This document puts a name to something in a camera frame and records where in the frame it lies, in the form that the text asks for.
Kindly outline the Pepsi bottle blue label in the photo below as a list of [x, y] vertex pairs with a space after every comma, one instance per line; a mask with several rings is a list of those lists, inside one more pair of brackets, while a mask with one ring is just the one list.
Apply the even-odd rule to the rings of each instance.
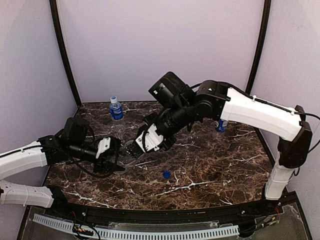
[[225, 136], [227, 126], [228, 126], [227, 120], [223, 120], [223, 119], [217, 120], [215, 122], [214, 131], [212, 133], [213, 139], [216, 141], [222, 140]]

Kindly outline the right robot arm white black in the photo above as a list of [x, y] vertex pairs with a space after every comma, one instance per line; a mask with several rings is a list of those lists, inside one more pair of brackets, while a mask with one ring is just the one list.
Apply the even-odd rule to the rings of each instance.
[[269, 201], [280, 199], [293, 172], [309, 154], [313, 133], [301, 106], [277, 105], [214, 80], [205, 80], [193, 90], [173, 72], [162, 76], [149, 93], [165, 113], [148, 120], [138, 137], [136, 142], [144, 153], [158, 151], [171, 143], [175, 133], [206, 118], [242, 123], [277, 135], [277, 159], [264, 190]]

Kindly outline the clear bottle white cap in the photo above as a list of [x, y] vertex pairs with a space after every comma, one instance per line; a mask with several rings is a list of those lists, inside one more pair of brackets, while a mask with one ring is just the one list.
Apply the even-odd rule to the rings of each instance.
[[144, 155], [141, 155], [139, 158], [132, 157], [129, 153], [127, 153], [127, 147], [133, 142], [133, 140], [128, 140], [124, 144], [121, 145], [119, 149], [119, 157], [117, 161], [117, 165], [124, 168], [124, 170], [115, 170], [115, 173], [118, 175], [124, 174], [130, 171], [133, 167], [135, 167], [140, 162], [144, 161]]

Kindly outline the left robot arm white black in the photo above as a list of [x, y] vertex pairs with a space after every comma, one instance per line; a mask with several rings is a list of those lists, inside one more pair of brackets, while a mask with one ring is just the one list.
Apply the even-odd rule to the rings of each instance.
[[123, 172], [118, 165], [121, 140], [113, 136], [86, 141], [93, 133], [90, 122], [80, 117], [70, 117], [55, 135], [47, 135], [21, 148], [0, 156], [0, 203], [51, 208], [65, 201], [56, 186], [28, 186], [6, 181], [7, 177], [26, 170], [71, 161], [88, 175], [105, 179], [114, 172]]

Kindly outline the blue bottle cap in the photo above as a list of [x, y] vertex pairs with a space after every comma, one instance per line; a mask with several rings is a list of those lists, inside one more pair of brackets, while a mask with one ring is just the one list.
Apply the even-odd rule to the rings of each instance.
[[169, 179], [171, 177], [171, 172], [170, 171], [164, 171], [162, 175], [163, 175], [163, 177], [165, 179]]

